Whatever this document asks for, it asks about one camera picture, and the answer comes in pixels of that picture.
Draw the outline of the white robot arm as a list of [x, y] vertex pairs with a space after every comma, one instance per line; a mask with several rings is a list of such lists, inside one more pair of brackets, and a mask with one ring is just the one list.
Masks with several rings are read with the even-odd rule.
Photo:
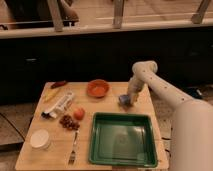
[[155, 61], [133, 64], [127, 90], [130, 104], [147, 84], [173, 109], [169, 171], [213, 171], [213, 105], [163, 80], [157, 69]]

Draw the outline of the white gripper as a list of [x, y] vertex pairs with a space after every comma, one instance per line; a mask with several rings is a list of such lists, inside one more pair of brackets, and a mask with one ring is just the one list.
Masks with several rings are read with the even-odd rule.
[[142, 91], [144, 82], [138, 79], [136, 76], [130, 78], [128, 83], [127, 93], [130, 97], [130, 105], [133, 106], [139, 97], [139, 92]]

